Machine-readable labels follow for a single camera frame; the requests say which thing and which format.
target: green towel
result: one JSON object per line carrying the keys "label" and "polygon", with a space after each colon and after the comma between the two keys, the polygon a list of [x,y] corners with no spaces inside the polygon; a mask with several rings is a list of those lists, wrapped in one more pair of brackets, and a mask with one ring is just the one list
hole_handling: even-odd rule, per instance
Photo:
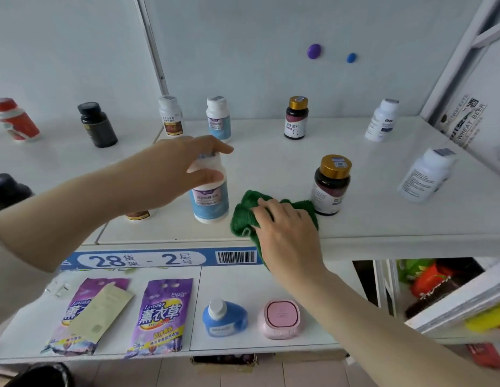
{"label": "green towel", "polygon": [[[255,215],[250,210],[258,206],[257,201],[262,198],[264,201],[271,200],[272,197],[269,195],[264,195],[258,191],[248,190],[240,203],[238,203],[234,209],[234,215],[232,216],[232,221],[230,221],[230,230],[235,236],[247,237],[255,243],[259,255],[261,256],[262,262],[266,265],[261,253],[261,244],[259,243],[259,238],[255,233],[252,226],[259,227],[259,223],[255,219]],[[316,213],[314,212],[314,206],[311,201],[298,201],[291,202],[290,200],[282,200],[280,202],[289,202],[291,206],[295,209],[304,209],[311,216],[311,220],[314,223],[316,229],[318,229],[318,219],[316,218]]]}

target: shelf label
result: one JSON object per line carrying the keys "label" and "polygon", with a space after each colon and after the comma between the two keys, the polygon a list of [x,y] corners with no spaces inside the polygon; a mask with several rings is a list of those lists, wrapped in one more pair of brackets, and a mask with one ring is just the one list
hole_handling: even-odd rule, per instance
{"label": "shelf label", "polygon": [[256,247],[77,251],[62,262],[60,270],[219,265],[262,265],[262,261]]}

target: lavender detergent bag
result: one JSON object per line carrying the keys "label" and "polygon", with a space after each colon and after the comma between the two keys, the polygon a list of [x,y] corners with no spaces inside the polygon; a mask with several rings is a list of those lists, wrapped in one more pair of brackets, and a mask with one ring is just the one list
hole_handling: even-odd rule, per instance
{"label": "lavender detergent bag", "polygon": [[124,358],[151,356],[182,349],[193,279],[156,279],[144,291],[131,348]]}
{"label": "lavender detergent bag", "polygon": [[42,350],[42,353],[53,350],[57,354],[65,356],[78,356],[80,354],[92,354],[98,344],[88,341],[84,337],[71,334],[67,331],[67,326],[76,318],[85,307],[94,299],[100,290],[107,284],[114,283],[124,291],[128,288],[130,279],[127,278],[88,278],[78,288],[71,303],[67,307],[64,318],[53,332],[53,336]]}

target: white plastic bottle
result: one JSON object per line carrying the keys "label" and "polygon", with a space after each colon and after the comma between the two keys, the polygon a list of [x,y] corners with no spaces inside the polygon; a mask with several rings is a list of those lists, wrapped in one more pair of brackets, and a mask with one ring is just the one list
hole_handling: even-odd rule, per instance
{"label": "white plastic bottle", "polygon": [[397,119],[398,101],[384,99],[377,107],[364,136],[371,141],[383,141],[393,130]]}
{"label": "white plastic bottle", "polygon": [[159,97],[160,116],[164,124],[165,138],[175,138],[185,134],[185,122],[182,109],[174,96]]}
{"label": "white plastic bottle", "polygon": [[218,170],[224,175],[222,181],[208,183],[189,191],[194,217],[204,224],[215,223],[228,215],[227,170],[221,164],[219,152],[199,155],[189,167],[188,172],[194,172],[201,168]]}
{"label": "white plastic bottle", "polygon": [[208,131],[223,142],[229,142],[232,136],[230,128],[230,112],[227,99],[222,96],[207,99]]}
{"label": "white plastic bottle", "polygon": [[447,180],[456,159],[456,154],[449,148],[427,149],[414,162],[397,190],[408,201],[427,201]]}

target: hand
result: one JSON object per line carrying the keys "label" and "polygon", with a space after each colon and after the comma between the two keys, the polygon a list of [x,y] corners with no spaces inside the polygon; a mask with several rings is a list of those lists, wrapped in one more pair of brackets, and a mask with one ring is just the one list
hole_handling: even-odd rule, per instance
{"label": "hand", "polygon": [[309,214],[275,199],[264,201],[260,198],[258,203],[253,213],[260,228],[255,231],[270,272],[286,289],[306,278],[319,279],[327,269],[322,260],[318,231]]}
{"label": "hand", "polygon": [[112,186],[118,215],[167,205],[192,188],[219,182],[219,171],[201,169],[187,173],[199,154],[231,153],[233,148],[214,136],[159,140],[149,148],[100,170]]}

